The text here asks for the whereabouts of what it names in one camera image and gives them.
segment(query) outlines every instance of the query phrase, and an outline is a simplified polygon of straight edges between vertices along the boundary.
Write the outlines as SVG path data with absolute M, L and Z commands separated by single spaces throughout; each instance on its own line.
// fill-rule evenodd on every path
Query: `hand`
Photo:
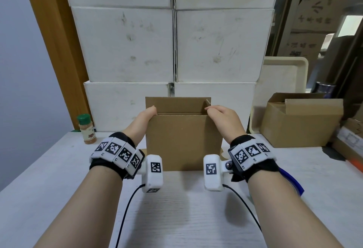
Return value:
M 150 119 L 157 115 L 157 108 L 152 106 L 140 112 L 131 124 L 122 132 L 125 133 L 137 146 L 143 139 Z
M 224 140 L 230 144 L 236 137 L 247 134 L 237 113 L 224 106 L 208 106 L 205 108 Z

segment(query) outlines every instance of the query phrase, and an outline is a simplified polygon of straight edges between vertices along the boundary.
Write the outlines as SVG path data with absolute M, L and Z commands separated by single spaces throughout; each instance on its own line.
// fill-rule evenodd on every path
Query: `black wrist strap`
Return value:
M 250 141 L 251 139 L 255 139 L 255 138 L 252 136 L 249 136 L 249 135 L 239 136 L 231 142 L 230 147 L 232 148 L 238 144 L 242 144 L 244 142 Z M 235 165 L 232 165 L 233 176 L 232 176 L 231 181 L 239 182 L 242 180 L 246 180 L 246 182 L 248 182 L 248 180 L 251 178 L 252 175 L 254 175 L 255 173 L 257 173 L 258 171 L 261 171 L 261 170 L 276 172 L 276 171 L 279 171 L 279 167 L 276 164 L 274 159 L 266 159 L 260 163 L 252 165 L 251 168 L 249 168 L 248 170 L 244 171 L 241 174 L 237 170 Z
M 120 140 L 123 140 L 123 141 L 129 143 L 135 149 L 135 143 L 125 133 L 116 132 L 116 133 L 112 133 L 109 137 L 116 137 Z M 120 175 L 121 179 L 124 179 L 125 177 L 127 177 L 129 175 L 125 169 L 121 169 L 115 163 L 109 162 L 102 158 L 92 159 L 90 169 L 92 169 L 95 166 L 103 166 L 103 167 L 110 168 L 110 169 L 114 170 L 115 172 L 117 172 Z

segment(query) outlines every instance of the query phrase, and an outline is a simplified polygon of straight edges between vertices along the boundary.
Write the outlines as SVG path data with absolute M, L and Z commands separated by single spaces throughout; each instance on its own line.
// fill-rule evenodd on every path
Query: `stack of white boxes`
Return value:
M 211 97 L 247 127 L 275 0 L 68 1 L 98 131 L 122 130 L 170 90 Z

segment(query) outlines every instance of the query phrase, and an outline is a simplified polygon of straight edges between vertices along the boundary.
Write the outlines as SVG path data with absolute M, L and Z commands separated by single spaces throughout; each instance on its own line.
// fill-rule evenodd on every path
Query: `green bottle cap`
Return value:
M 77 120 L 81 126 L 88 125 L 91 123 L 91 115 L 84 113 L 77 116 Z

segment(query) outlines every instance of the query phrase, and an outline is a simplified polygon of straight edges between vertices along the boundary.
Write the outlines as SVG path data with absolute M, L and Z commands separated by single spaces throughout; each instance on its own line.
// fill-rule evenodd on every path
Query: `bottle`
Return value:
M 91 121 L 91 116 L 87 113 L 77 116 L 79 122 L 79 129 L 83 135 L 83 140 L 85 144 L 93 144 L 96 142 L 97 137 L 93 130 L 93 122 Z

